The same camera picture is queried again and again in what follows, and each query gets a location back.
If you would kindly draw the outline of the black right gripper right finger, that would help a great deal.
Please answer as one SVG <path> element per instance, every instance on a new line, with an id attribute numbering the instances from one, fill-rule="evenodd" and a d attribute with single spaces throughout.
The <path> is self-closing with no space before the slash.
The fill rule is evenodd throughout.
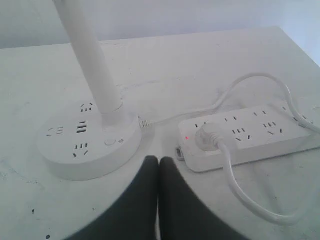
<path id="1" fill-rule="evenodd" d="M 163 240 L 245 240 L 197 197 L 174 160 L 159 164 L 159 228 Z"/>

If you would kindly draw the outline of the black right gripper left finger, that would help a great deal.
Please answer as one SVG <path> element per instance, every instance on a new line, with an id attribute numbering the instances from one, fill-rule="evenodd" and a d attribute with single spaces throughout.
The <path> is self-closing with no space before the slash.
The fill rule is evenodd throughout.
<path id="1" fill-rule="evenodd" d="M 155 240 L 158 208 L 159 160 L 144 158 L 123 194 L 93 222 L 69 240 Z"/>

